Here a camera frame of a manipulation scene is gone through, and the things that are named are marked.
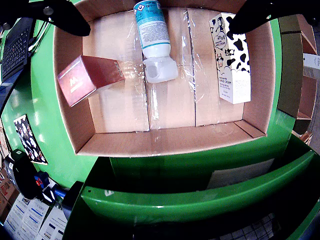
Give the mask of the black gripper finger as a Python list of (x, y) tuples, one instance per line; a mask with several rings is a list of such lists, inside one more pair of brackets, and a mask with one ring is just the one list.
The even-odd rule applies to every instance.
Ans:
[(11, 29), (20, 18), (41, 20), (79, 37), (86, 37), (91, 31), (90, 25), (69, 0), (2, 0), (0, 2), (1, 30)]
[(229, 23), (233, 34), (245, 34), (261, 25), (281, 17), (303, 15), (306, 22), (320, 24), (318, 0), (247, 0)]

